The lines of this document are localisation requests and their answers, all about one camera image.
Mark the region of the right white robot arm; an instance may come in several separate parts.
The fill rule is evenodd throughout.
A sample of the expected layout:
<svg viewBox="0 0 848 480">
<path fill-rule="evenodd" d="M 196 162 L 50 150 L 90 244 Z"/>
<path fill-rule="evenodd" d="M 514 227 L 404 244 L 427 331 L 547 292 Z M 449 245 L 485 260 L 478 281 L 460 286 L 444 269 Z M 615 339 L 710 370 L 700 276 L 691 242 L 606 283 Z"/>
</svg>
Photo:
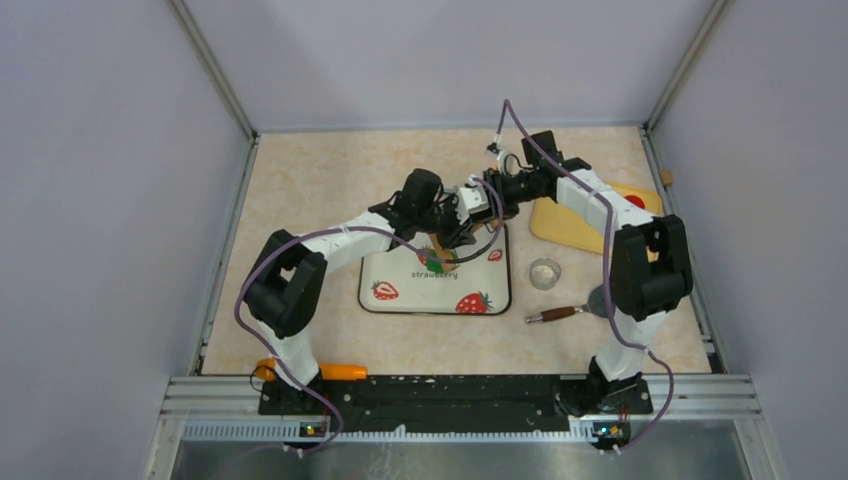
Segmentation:
<svg viewBox="0 0 848 480">
<path fill-rule="evenodd" d="M 612 412 L 635 391 L 659 327 L 692 291 L 684 223 L 633 204 L 582 158 L 564 158 L 550 131 L 524 138 L 522 147 L 527 165 L 515 174 L 507 170 L 509 154 L 499 135 L 486 148 L 498 166 L 484 177 L 503 207 L 549 198 L 603 237 L 602 299 L 610 333 L 590 361 L 581 407 Z"/>
</svg>

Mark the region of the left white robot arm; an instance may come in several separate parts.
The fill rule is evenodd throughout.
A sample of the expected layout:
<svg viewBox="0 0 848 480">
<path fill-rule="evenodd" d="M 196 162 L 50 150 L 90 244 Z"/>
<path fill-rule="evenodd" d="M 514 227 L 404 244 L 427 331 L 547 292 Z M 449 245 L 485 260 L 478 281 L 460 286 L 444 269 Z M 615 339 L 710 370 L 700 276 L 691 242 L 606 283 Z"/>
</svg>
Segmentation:
<svg viewBox="0 0 848 480">
<path fill-rule="evenodd" d="M 388 200 L 325 230 L 295 236 L 274 232 L 238 294 L 234 315 L 246 307 L 263 327 L 257 339 L 286 383 L 283 401 L 297 413 L 319 404 L 320 374 L 307 327 L 313 319 L 325 277 L 366 256 L 398 247 L 411 249 L 419 233 L 433 234 L 447 248 L 469 245 L 473 229 L 505 220 L 506 202 L 494 172 L 473 176 L 450 194 L 433 172 L 416 169 Z"/>
</svg>

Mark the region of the green dough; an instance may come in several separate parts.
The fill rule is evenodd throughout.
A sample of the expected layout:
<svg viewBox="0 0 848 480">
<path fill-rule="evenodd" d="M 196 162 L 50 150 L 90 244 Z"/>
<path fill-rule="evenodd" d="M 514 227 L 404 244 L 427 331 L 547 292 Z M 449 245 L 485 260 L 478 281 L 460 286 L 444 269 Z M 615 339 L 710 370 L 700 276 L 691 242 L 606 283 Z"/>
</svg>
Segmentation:
<svg viewBox="0 0 848 480">
<path fill-rule="evenodd" d="M 425 255 L 420 255 L 419 261 L 429 272 L 435 274 L 442 274 L 445 272 L 444 263 L 441 262 L 441 257 L 432 248 L 428 248 Z"/>
</svg>

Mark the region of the white strawberry tray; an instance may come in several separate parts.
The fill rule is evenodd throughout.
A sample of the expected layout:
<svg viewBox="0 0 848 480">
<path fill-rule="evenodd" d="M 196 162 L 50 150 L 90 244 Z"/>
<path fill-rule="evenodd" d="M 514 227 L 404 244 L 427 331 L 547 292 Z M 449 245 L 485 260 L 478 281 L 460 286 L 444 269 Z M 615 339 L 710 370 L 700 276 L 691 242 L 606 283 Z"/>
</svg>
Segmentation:
<svg viewBox="0 0 848 480">
<path fill-rule="evenodd" d="M 483 257 L 453 272 L 426 270 L 405 247 L 362 260 L 358 301 L 378 314 L 482 315 L 505 313 L 512 304 L 509 230 Z"/>
</svg>

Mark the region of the wooden rolling pin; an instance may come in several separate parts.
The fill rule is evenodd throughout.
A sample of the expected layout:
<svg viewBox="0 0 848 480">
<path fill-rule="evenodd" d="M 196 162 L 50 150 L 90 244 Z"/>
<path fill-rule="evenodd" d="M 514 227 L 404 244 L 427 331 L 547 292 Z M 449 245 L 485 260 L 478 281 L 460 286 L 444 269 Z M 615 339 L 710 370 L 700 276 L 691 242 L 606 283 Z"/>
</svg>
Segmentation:
<svg viewBox="0 0 848 480">
<path fill-rule="evenodd" d="M 487 255 L 497 243 L 502 227 L 502 221 L 492 220 L 473 224 L 450 239 L 431 234 L 425 253 L 418 259 L 429 272 L 453 272 L 461 265 Z"/>
</svg>

